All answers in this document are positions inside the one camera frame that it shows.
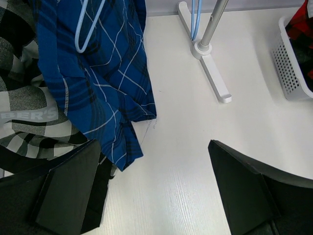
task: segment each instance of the shirt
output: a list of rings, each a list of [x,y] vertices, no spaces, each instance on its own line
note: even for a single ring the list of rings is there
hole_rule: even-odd
[[[87,138],[56,104],[38,69],[30,6],[0,0],[0,145],[29,158],[53,159]]]
[[[89,1],[85,41],[101,0]],[[132,121],[156,117],[143,32],[132,0],[106,0],[91,40],[77,53],[74,35],[82,1],[30,0],[39,68],[58,106],[123,170],[142,156]]]
[[[298,9],[296,14],[290,20],[286,26],[286,31],[288,36],[294,40],[291,42],[292,45],[298,44],[304,53],[310,53],[313,49],[313,1],[305,0],[302,6]],[[313,60],[307,61],[305,63],[300,63],[300,68],[303,73],[303,76],[312,90],[313,87]]]

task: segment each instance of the white plastic basket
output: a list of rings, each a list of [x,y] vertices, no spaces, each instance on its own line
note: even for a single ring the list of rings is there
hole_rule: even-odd
[[[313,98],[293,52],[289,37],[285,30],[291,18],[279,20],[280,32],[277,34],[271,54],[274,60],[280,84],[287,100],[305,100]]]

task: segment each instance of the clothes hanger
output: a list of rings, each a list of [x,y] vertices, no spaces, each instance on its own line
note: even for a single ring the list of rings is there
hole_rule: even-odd
[[[77,27],[76,27],[76,32],[75,32],[75,47],[76,47],[76,50],[78,53],[83,53],[86,48],[87,48],[87,45],[90,41],[90,38],[91,38],[91,35],[94,31],[94,28],[96,27],[96,24],[98,22],[98,19],[99,19],[99,16],[101,14],[101,11],[103,9],[103,6],[104,6],[104,3],[106,0],[102,0],[101,3],[100,3],[100,6],[99,6],[99,9],[96,13],[96,16],[94,17],[94,20],[92,22],[92,25],[90,27],[90,30],[87,34],[87,37],[85,39],[85,42],[83,44],[83,47],[82,48],[79,48],[79,35],[80,35],[80,31],[82,29],[82,25],[83,25],[83,21],[84,21],[84,16],[86,14],[86,9],[87,9],[87,5],[88,5],[88,1],[89,0],[84,0],[83,2],[83,6],[82,6],[82,10],[80,12],[80,15],[79,15],[79,18],[78,18],[78,23],[77,23]]]
[[[199,29],[199,24],[200,24],[201,8],[202,8],[202,0],[198,0],[197,20],[196,20],[196,26],[194,26],[195,1],[196,0],[192,0],[192,5],[191,5],[191,35],[190,35],[190,38],[192,41],[194,41],[196,39],[196,36],[198,34],[198,29]]]

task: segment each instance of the white desk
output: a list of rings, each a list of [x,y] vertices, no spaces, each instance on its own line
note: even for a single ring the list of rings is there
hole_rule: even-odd
[[[313,101],[285,100],[269,53],[278,19],[295,8],[226,12],[213,57],[233,101],[219,104],[178,16],[148,18],[145,45],[157,123],[135,124],[145,156],[110,183],[103,226],[88,235],[230,234],[211,139],[313,179]],[[202,15],[202,28],[209,14]]]

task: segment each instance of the red plaid fabric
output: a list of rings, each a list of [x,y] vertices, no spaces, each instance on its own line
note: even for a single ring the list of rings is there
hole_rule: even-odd
[[[286,31],[291,39],[313,49],[313,18],[308,16],[308,2],[305,0],[286,26]]]
[[[308,3],[309,0],[304,1],[286,26],[291,44],[298,44],[306,48],[306,51],[313,49],[313,18],[309,18]],[[313,60],[300,64],[300,68],[305,78],[313,79]]]

